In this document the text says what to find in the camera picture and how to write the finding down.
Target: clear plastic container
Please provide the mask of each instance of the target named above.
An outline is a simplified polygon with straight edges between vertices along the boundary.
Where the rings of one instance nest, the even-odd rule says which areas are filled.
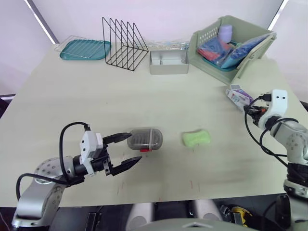
[[[130,132],[131,137],[127,139],[127,145],[132,150],[150,152],[159,149],[163,144],[163,134],[155,128],[138,128]]]

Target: small box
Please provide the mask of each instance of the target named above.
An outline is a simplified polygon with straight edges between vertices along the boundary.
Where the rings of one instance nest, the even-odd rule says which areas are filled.
[[[226,94],[242,112],[244,112],[244,106],[249,105],[254,100],[238,84],[230,85],[230,89],[226,89]]]
[[[187,74],[189,68],[187,50],[151,51],[151,75]]]

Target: black cable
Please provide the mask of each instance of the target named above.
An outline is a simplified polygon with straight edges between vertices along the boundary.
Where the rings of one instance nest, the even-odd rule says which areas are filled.
[[[97,210],[97,213],[100,213],[100,211],[101,211],[101,209],[102,209],[103,207],[104,207],[104,206],[101,205],[101,206],[99,207],[99,209]]]
[[[74,123],[70,123],[68,125],[66,125],[62,131],[61,131],[61,134],[60,134],[60,141],[59,141],[59,159],[60,159],[60,166],[61,166],[61,170],[62,170],[62,174],[67,182],[67,184],[70,184],[71,183],[71,180],[69,179],[69,176],[65,170],[65,167],[64,167],[64,159],[63,159],[63,137],[64,137],[64,133],[65,133],[65,130],[68,129],[69,127],[73,126],[73,125],[77,125],[77,124],[80,124],[80,125],[83,125],[85,130],[89,130],[90,127],[88,126],[88,124],[84,123],[84,122],[74,122]]]
[[[45,177],[45,176],[41,176],[41,175],[37,175],[37,174],[32,174],[32,173],[24,173],[24,174],[19,176],[19,178],[17,179],[17,182],[16,182],[17,200],[19,200],[19,198],[20,198],[20,182],[21,182],[23,177],[33,177],[33,178],[37,178],[37,179],[41,179],[41,180],[48,180],[48,181],[52,181],[52,182],[55,182],[55,183],[58,183],[58,184],[67,185],[67,182],[62,181],[62,180],[57,180],[57,179],[53,179],[53,178],[49,178],[49,177]]]
[[[265,150],[267,149],[267,148],[263,145],[263,137],[264,137],[265,133],[267,133],[269,130],[271,130],[273,126],[275,126],[276,124],[281,123],[281,122],[283,122],[283,121],[294,121],[294,122],[297,122],[297,123],[298,123],[298,121],[297,121],[296,119],[293,119],[293,118],[282,118],[282,119],[276,120],[270,127],[266,128],[266,129],[262,132],[262,134],[261,134],[261,136],[260,136],[260,147],[261,147],[261,149],[262,149],[263,151],[265,151]],[[278,155],[276,155],[275,153],[273,153],[273,156],[274,156],[277,160],[279,160],[279,162],[282,163],[284,166],[288,167],[288,164],[287,164],[286,162],[284,162],[283,160],[281,160],[281,159],[278,157]],[[302,180],[305,180],[305,178],[304,178],[303,176],[301,176],[298,172],[296,172],[294,169],[292,169],[292,168],[290,168],[290,169],[291,169],[298,177],[300,177]]]
[[[265,231],[265,216],[268,213],[268,211],[270,210],[270,208],[272,208],[275,204],[276,204],[276,201],[270,203],[270,205],[264,210],[264,212],[262,214],[261,231]]]
[[[248,110],[251,108],[251,106],[258,100],[261,100],[262,99],[262,96],[259,96],[258,98],[256,98],[255,100],[253,100],[249,106],[247,107],[247,109],[245,110],[245,115],[244,115],[244,120],[245,120],[245,126],[246,126],[246,129],[248,131],[248,134],[250,135],[250,137],[254,140],[254,142],[256,142],[259,146],[260,143],[256,140],[256,138],[254,137],[254,135],[251,133],[250,129],[249,129],[249,126],[248,126],[248,123],[247,123],[247,115],[248,115]],[[263,150],[266,154],[268,155],[272,155],[274,156],[274,153],[269,150],[268,148],[264,147],[265,149]],[[287,155],[282,155],[282,154],[276,154],[277,156],[282,156],[282,157],[287,157]]]

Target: light green plastic basket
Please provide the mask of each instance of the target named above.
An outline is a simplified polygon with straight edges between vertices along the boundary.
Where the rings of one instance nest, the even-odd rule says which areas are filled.
[[[255,46],[236,67],[236,69],[232,71],[220,71],[202,59],[202,56],[197,52],[197,47],[209,39],[215,37],[218,33],[219,27],[223,24],[232,25],[232,40],[241,43],[254,37],[270,33],[272,31],[256,26],[252,23],[248,23],[236,17],[227,15],[219,18],[215,23],[208,26],[207,28],[194,32],[188,49],[189,63],[198,67],[204,72],[207,72],[220,81],[226,84],[231,84],[234,78],[241,77],[243,70],[249,62],[261,58],[264,55],[266,50],[276,39],[276,34],[272,33],[272,35],[268,36],[265,40]]]

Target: teal tray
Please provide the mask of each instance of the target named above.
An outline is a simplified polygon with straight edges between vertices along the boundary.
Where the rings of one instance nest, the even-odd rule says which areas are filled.
[[[110,48],[108,41],[75,39],[64,47],[60,57],[64,60],[99,60],[105,58]]]

